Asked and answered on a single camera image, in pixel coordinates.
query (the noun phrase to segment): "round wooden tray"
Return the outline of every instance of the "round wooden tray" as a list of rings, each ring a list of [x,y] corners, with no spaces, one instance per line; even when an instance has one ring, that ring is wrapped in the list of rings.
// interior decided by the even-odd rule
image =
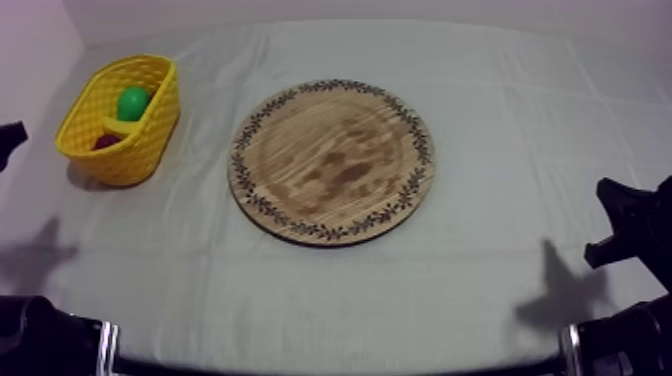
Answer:
[[[284,90],[243,122],[228,179],[247,216],[281,238],[338,246],[406,219],[434,176],[420,117],[385,90],[315,81]]]

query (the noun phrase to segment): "wooden plate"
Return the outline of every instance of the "wooden plate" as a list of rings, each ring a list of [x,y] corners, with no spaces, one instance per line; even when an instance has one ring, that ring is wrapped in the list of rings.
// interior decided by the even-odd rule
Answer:
[[[434,147],[420,117],[394,95],[329,80],[282,91],[238,130],[228,163],[247,216],[281,238],[338,246],[376,237],[429,190]]]

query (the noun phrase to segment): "yellow object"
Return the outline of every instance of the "yellow object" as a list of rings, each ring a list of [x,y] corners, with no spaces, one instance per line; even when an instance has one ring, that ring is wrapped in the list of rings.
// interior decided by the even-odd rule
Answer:
[[[154,93],[136,130],[112,146],[92,150],[106,133],[104,118],[117,118],[117,99],[129,86]],[[175,63],[157,55],[129,56],[93,75],[65,117],[56,146],[73,164],[103,183],[137,184],[158,166],[179,113]]]
[[[105,133],[113,134],[121,139],[140,129],[140,122],[138,121],[121,121],[107,116],[103,116],[102,120]]]

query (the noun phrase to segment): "green egg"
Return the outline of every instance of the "green egg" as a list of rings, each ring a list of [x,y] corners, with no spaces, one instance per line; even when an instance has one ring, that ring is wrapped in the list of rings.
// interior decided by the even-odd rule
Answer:
[[[117,102],[117,120],[138,121],[149,105],[149,93],[139,86],[127,87]]]

